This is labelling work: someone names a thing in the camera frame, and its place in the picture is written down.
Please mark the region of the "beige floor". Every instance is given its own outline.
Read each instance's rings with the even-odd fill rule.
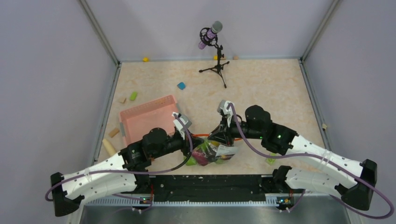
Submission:
[[[220,116],[216,109],[219,102],[225,99],[234,102],[237,113],[243,118],[246,108],[260,105],[271,113],[274,122],[288,126],[313,143],[323,146],[296,59],[232,60],[223,72],[227,89],[224,89],[217,74],[211,71],[198,73],[199,69],[214,64],[215,61],[123,63],[105,138],[117,151],[121,150],[125,147],[121,134],[113,138],[107,135],[113,128],[119,127],[119,112],[172,94],[176,97],[182,112],[193,122],[190,130],[194,133],[209,133],[218,125]],[[176,87],[180,82],[186,84],[184,90]],[[138,96],[135,101],[130,101],[128,97],[133,91],[137,91]],[[117,102],[122,96],[127,97],[125,104]],[[257,149],[267,152],[261,147],[259,140],[251,142]],[[246,144],[241,144],[240,147],[240,151],[226,164],[210,164],[206,167],[184,166],[172,174],[271,174],[280,165],[313,169],[297,159],[276,160],[273,165],[269,165],[265,158],[255,154]],[[105,160],[108,156],[102,146],[99,161]],[[181,152],[175,152],[156,159],[148,170],[172,168],[182,161]]]

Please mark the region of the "microphone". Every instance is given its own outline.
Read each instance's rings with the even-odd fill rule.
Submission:
[[[205,35],[202,35],[202,31],[206,29],[207,32]],[[212,40],[216,37],[216,35],[223,29],[223,24],[221,22],[216,21],[212,25],[211,28],[203,28],[201,30],[201,42],[198,44],[199,49],[204,49],[207,45],[210,45]]]

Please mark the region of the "blue block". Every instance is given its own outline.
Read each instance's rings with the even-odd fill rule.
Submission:
[[[179,87],[179,89],[184,90],[185,89],[185,84],[184,82],[181,82],[179,84],[177,84],[177,86]]]

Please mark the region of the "microphone stand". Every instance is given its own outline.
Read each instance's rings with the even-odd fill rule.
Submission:
[[[208,31],[209,28],[203,28],[203,29],[201,30],[200,36],[201,36],[201,40],[202,40],[204,43],[206,43],[207,46],[214,46],[214,47],[217,49],[217,64],[216,64],[214,67],[211,67],[211,68],[208,68],[208,69],[204,69],[204,70],[199,70],[199,72],[204,72],[204,71],[208,71],[208,70],[214,71],[216,74],[218,74],[218,75],[221,77],[221,80],[223,80],[224,88],[227,88],[227,85],[226,85],[226,83],[224,82],[223,75],[221,74],[221,70],[223,70],[223,69],[224,69],[224,65],[229,64],[230,61],[228,61],[228,62],[226,62],[226,63],[223,63],[223,64],[220,64],[220,59],[221,59],[222,57],[224,57],[224,54],[221,53],[221,51],[222,51],[222,49],[223,49],[223,45],[220,45],[220,46],[219,46],[219,45],[217,44],[217,35],[216,35],[216,37],[215,37],[211,42],[207,42],[207,41],[203,38],[203,36],[204,36],[203,33],[202,33],[203,30]]]

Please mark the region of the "gray wall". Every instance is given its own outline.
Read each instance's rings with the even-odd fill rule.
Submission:
[[[346,0],[307,60],[336,153],[378,163],[377,187],[396,201],[396,1]],[[374,196],[369,214],[385,214]],[[371,223],[393,224],[396,216]]]
[[[122,60],[212,58],[199,31],[223,23],[227,57],[300,57],[331,0],[88,0]]]
[[[76,0],[0,2],[1,223],[65,223],[44,193],[87,165],[114,72]]]

